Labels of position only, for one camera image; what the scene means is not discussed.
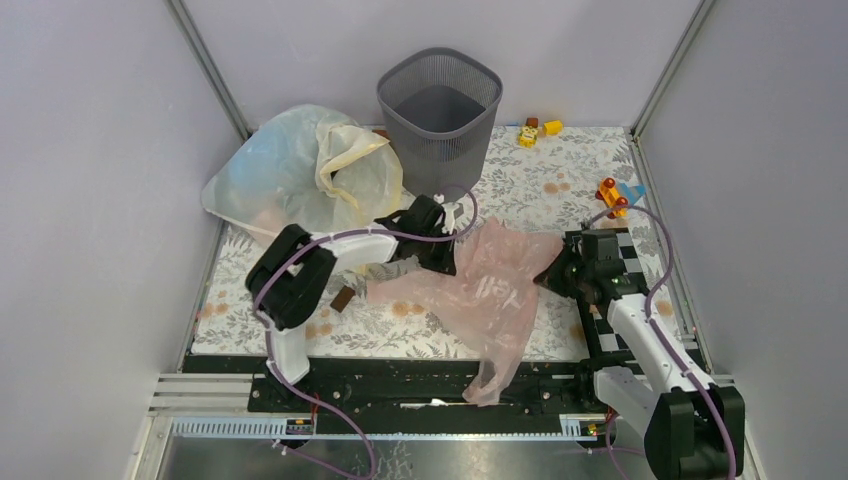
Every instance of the floral tablecloth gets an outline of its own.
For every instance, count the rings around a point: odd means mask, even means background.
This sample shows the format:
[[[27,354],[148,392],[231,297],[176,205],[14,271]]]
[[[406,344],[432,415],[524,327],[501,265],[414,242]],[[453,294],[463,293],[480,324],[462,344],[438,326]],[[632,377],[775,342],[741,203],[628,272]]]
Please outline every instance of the floral tablecloth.
[[[638,184],[636,170],[621,128],[566,128],[555,137],[540,138],[536,146],[518,146],[517,127],[495,127],[483,176],[473,192],[479,199],[480,219],[495,216],[514,230],[558,232],[579,230],[580,221],[604,208],[595,199],[599,182],[608,176]],[[412,196],[406,194],[407,203]],[[471,202],[465,198],[470,219]],[[661,274],[659,244],[648,220],[635,212],[626,219],[604,219],[600,226],[627,226],[650,285]],[[196,323],[194,354],[265,354],[262,328],[251,313],[244,278],[262,255],[262,248],[244,231],[228,226],[208,293]],[[370,266],[364,274],[334,275],[306,327],[312,356],[379,358],[459,358],[478,355],[444,329],[439,319],[420,305],[395,302],[368,305],[368,278],[387,280],[418,268],[413,259]],[[342,313],[329,303],[343,285],[357,296]],[[657,295],[664,322],[678,331],[668,292]],[[525,360],[569,361],[588,356],[574,301],[542,289],[536,324],[525,349]]]

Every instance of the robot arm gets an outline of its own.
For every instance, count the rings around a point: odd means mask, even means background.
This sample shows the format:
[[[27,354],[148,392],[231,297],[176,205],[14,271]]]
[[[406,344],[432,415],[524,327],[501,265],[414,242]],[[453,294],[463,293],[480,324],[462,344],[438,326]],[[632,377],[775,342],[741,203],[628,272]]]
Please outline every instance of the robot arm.
[[[399,210],[377,219],[368,228],[372,232],[393,231],[425,237],[446,237],[444,207],[433,199],[419,196],[407,210]],[[389,235],[362,233],[339,235],[338,239],[306,252],[290,267],[262,298],[257,315],[273,325],[266,335],[277,366],[290,383],[300,381],[309,372],[306,355],[306,326],[330,275],[368,263],[386,263],[417,256],[423,268],[456,275],[453,241],[424,242]],[[255,299],[268,280],[300,249],[325,233],[309,233],[299,225],[289,225],[268,247],[247,275],[245,285]]]
[[[658,479],[713,479],[727,474],[728,452],[688,373],[716,404],[734,445],[736,473],[741,474],[745,424],[741,395],[734,387],[717,386],[662,322],[657,322],[659,332],[648,323],[647,286],[644,278],[626,272],[615,231],[584,230],[579,241],[566,242],[560,256],[537,281],[576,299],[584,310],[594,305],[627,343],[650,388],[620,363],[593,372],[594,394],[642,436],[645,455]],[[655,310],[651,313],[658,316]],[[659,335],[684,359],[686,371],[677,366]]]

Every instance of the white wall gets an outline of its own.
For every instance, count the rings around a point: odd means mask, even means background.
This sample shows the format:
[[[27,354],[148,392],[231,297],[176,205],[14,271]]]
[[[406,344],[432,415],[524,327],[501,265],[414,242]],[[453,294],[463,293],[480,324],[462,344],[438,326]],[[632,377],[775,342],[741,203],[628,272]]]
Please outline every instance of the white wall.
[[[0,478],[119,478],[238,140],[163,1],[0,2]]]
[[[253,127],[312,102],[382,123],[379,78],[432,46],[503,80],[498,122],[631,125],[698,0],[189,0]]]
[[[717,2],[644,134],[770,479],[845,478],[848,3]]]

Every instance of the gray mesh wastebasket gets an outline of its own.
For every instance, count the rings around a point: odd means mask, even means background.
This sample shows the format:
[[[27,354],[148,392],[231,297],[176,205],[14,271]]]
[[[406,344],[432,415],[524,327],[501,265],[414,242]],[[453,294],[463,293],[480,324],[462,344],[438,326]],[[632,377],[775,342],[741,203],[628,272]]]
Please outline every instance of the gray mesh wastebasket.
[[[463,195],[480,180],[501,100],[501,79],[450,48],[429,48],[402,61],[377,83],[377,99],[414,195]]]

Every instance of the pink plastic bag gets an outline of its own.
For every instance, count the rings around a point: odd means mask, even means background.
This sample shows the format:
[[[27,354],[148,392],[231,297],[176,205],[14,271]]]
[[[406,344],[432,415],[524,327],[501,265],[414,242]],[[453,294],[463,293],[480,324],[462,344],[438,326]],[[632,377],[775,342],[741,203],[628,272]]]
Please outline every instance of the pink plastic bag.
[[[494,405],[509,385],[536,319],[533,277],[554,261],[562,238],[508,230],[489,218],[457,247],[455,277],[416,270],[384,283],[369,282],[368,302],[405,300],[424,306],[480,353],[480,371],[462,396]]]

